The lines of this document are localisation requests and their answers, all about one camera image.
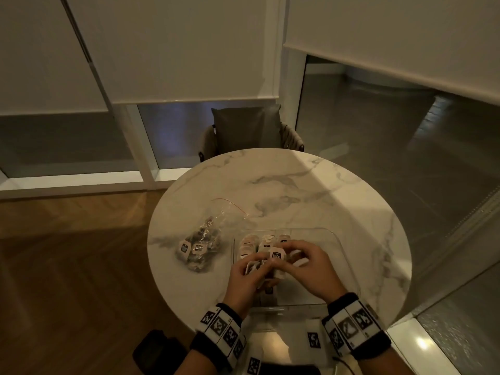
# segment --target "clear plastic container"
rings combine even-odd
[[[349,291],[359,294],[359,284],[354,277],[351,265],[347,261],[345,252],[337,236],[325,228],[288,228],[267,230],[242,230],[235,235],[232,245],[233,263],[239,260],[239,244],[246,235],[273,234],[277,238],[281,234],[288,234],[290,239],[303,239],[320,246],[327,252],[335,271],[342,283]],[[311,295],[299,282],[286,274],[276,287],[276,305],[261,306],[260,299],[256,298],[251,309],[251,314],[279,314],[283,317],[324,317],[326,306],[320,298]]]

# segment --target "wooden floor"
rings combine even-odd
[[[147,261],[162,193],[0,202],[2,375],[138,374],[151,329],[189,345]]]

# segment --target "hand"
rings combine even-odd
[[[283,242],[281,246],[286,253],[295,250],[300,250],[300,252],[292,255],[288,261],[273,258],[271,260],[273,265],[297,279],[314,296],[330,304],[347,293],[328,254],[321,247],[303,240]],[[293,265],[302,258],[308,258],[309,262],[300,267]]]
[[[267,273],[275,267],[275,263],[271,260],[267,260],[258,270],[245,275],[248,262],[267,258],[269,258],[268,252],[255,252],[247,255],[231,266],[228,289],[226,290],[226,295],[222,302],[231,307],[242,320],[248,315],[255,293],[265,288],[271,288],[279,283],[279,279],[266,280],[262,288],[259,290],[257,289]]]

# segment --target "gray pillow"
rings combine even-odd
[[[212,109],[219,154],[254,147],[281,147],[281,105]]]

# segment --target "marble tabletop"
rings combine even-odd
[[[190,271],[175,256],[209,202],[225,198],[249,214],[255,229],[324,227],[339,238],[361,297],[389,326],[407,296],[411,255],[403,227],[385,200],[345,168],[299,151],[255,148],[209,159],[181,176],[162,196],[148,231],[153,278],[172,311],[194,329],[222,301],[230,250],[210,271]]]

